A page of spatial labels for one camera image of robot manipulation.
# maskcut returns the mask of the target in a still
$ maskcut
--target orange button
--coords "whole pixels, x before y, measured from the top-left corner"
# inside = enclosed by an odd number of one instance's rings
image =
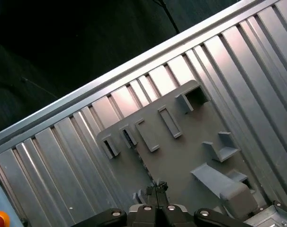
[[[9,227],[10,217],[6,212],[0,211],[0,227]]]

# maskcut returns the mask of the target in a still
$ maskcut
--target dark floor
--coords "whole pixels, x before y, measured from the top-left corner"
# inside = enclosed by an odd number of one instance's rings
[[[165,2],[184,31],[237,0]],[[0,131],[176,34],[153,0],[5,3]]]

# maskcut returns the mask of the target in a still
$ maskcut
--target corrugated metal sheet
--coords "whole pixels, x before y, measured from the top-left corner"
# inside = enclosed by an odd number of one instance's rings
[[[209,93],[267,196],[287,205],[287,0],[242,1],[204,23],[0,133],[1,179],[33,226],[128,209],[149,179],[132,158],[129,169],[110,162],[95,137],[191,79]]]

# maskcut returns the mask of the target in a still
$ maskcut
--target light blue object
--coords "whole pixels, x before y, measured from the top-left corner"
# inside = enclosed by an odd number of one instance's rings
[[[6,194],[0,187],[0,211],[6,212],[10,217],[10,227],[23,227]]]

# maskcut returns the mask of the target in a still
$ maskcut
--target gray plastic board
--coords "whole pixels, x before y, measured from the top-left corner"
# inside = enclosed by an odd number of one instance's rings
[[[194,212],[201,207],[221,206],[218,197],[190,173],[204,163],[225,175],[242,173],[248,176],[250,185],[255,185],[240,152],[223,162],[212,160],[202,142],[212,142],[215,150],[221,150],[226,145],[219,132],[229,131],[199,84],[192,80],[101,131],[97,142],[113,162],[138,152],[138,162],[142,160],[147,175],[149,172],[153,180],[168,183],[169,202]],[[132,165],[124,162],[123,168]],[[124,176],[129,182],[133,180],[131,174]]]

